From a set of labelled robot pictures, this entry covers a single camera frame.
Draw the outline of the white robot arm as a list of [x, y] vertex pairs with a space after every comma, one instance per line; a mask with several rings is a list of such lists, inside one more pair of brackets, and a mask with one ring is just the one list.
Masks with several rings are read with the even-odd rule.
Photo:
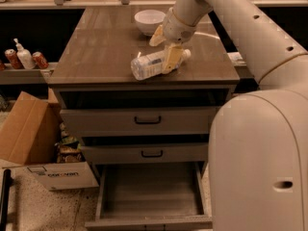
[[211, 126], [213, 231], [308, 231], [307, 52], [249, 0], [177, 0], [151, 44], [190, 40], [208, 12], [259, 85]]

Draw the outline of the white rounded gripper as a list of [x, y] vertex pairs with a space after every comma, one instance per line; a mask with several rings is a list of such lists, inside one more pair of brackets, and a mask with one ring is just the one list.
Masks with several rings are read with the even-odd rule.
[[169, 8], [164, 18], [163, 25], [159, 25], [149, 41], [150, 46], [158, 46], [165, 40], [171, 43], [165, 46], [164, 61], [162, 65], [162, 73], [169, 74], [179, 63], [183, 47], [181, 44], [189, 41], [196, 30], [195, 26], [186, 25], [178, 19], [173, 12], [173, 8]]

